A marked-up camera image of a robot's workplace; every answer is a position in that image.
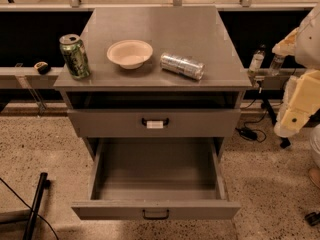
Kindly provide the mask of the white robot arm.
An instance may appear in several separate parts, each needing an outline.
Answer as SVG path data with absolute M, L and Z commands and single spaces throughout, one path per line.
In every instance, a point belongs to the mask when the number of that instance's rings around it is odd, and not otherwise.
M 297 134 L 320 109 L 320 4 L 296 29 L 275 44 L 272 52 L 293 56 L 306 68 L 300 77 L 289 78 L 276 118 L 274 132 L 286 138 Z

